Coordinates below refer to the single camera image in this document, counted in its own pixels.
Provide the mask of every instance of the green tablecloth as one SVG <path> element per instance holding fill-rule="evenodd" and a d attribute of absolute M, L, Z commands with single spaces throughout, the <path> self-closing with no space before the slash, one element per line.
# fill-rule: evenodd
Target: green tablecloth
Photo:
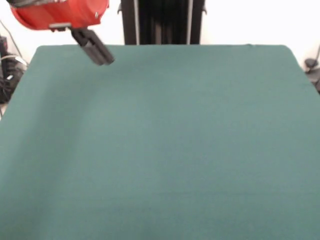
<path fill-rule="evenodd" d="M 0 240 L 319 240 L 320 99 L 284 46 L 37 50 L 0 122 Z"/>

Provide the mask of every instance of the cable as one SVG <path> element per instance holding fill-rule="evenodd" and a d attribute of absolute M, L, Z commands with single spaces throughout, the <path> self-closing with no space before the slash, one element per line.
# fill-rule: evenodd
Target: cable
<path fill-rule="evenodd" d="M 20 57 L 19 55 L 6 55 L 6 56 L 3 56 L 3 57 L 1 57 L 0 58 L 0 61 L 2 61 L 2 60 L 5 60 L 5 59 L 15 59 L 15 60 L 17 60 L 18 62 L 20 62 L 20 63 L 22 63 L 23 65 L 25 65 L 25 66 L 29 66 L 29 64 L 27 63 L 27 61 L 26 60 L 24 60 L 22 57 Z"/>
<path fill-rule="evenodd" d="M 19 50 L 19 48 L 18 48 L 18 46 L 17 46 L 14 38 L 12 37 L 11 32 L 10 32 L 9 29 L 6 27 L 6 25 L 4 25 L 4 23 L 1 21 L 1 19 L 0 19 L 0 24 L 1 24 L 1 25 L 3 26 L 3 28 L 8 32 L 8 34 L 9 34 L 9 36 L 10 36 L 12 42 L 13 42 L 14 47 L 16 48 L 17 52 L 19 53 L 20 57 L 22 57 L 22 54 L 21 54 L 21 52 L 20 52 L 20 50 Z"/>
<path fill-rule="evenodd" d="M 320 45 L 318 47 L 318 52 L 316 53 L 316 57 L 315 57 L 315 60 L 318 61 L 319 59 L 319 55 L 320 55 Z"/>

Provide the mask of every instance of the black object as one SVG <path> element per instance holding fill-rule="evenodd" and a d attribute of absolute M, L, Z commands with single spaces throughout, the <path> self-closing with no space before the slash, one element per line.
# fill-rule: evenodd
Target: black object
<path fill-rule="evenodd" d="M 95 64 L 110 65 L 115 61 L 94 31 L 87 28 L 72 28 L 71 34 Z"/>
<path fill-rule="evenodd" d="M 27 7 L 36 4 L 39 2 L 43 2 L 43 0 L 6 0 L 11 6 L 15 8 Z"/>
<path fill-rule="evenodd" d="M 0 36 L 0 44 L 3 45 L 6 51 L 8 51 L 8 41 L 5 36 Z"/>
<path fill-rule="evenodd" d="M 23 65 L 7 51 L 7 40 L 0 37 L 0 104 L 8 103 L 25 72 Z"/>
<path fill-rule="evenodd" d="M 126 45 L 199 44 L 205 0 L 121 0 Z"/>

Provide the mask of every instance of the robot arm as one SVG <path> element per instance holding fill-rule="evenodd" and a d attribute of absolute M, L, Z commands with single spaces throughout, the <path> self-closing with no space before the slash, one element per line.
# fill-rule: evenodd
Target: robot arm
<path fill-rule="evenodd" d="M 109 0 L 7 0 L 14 17 L 32 30 L 65 31 L 97 65 L 110 65 L 114 57 L 94 31 L 109 7 Z"/>

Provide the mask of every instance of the black cable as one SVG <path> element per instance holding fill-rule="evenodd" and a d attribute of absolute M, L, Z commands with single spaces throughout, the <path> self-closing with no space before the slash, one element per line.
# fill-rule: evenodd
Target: black cable
<path fill-rule="evenodd" d="M 312 66 L 312 68 L 314 68 L 316 66 L 316 64 L 317 64 L 316 62 L 318 61 L 319 56 L 320 56 L 320 45 L 318 47 L 318 52 L 316 53 L 315 62 L 314 62 L 314 65 Z"/>
<path fill-rule="evenodd" d="M 11 32 L 10 32 L 9 29 L 6 27 L 6 25 L 4 25 L 4 23 L 1 21 L 1 19 L 0 19 L 0 24 L 1 24 L 1 25 L 3 26 L 3 28 L 8 32 L 8 34 L 9 34 L 9 36 L 10 36 L 12 42 L 13 42 L 14 47 L 16 48 L 17 52 L 19 53 L 20 57 L 23 58 L 23 57 L 22 57 L 22 54 L 21 54 L 21 52 L 20 52 L 20 50 L 19 50 L 19 48 L 18 48 L 18 45 L 16 44 L 14 38 L 12 37 Z"/>

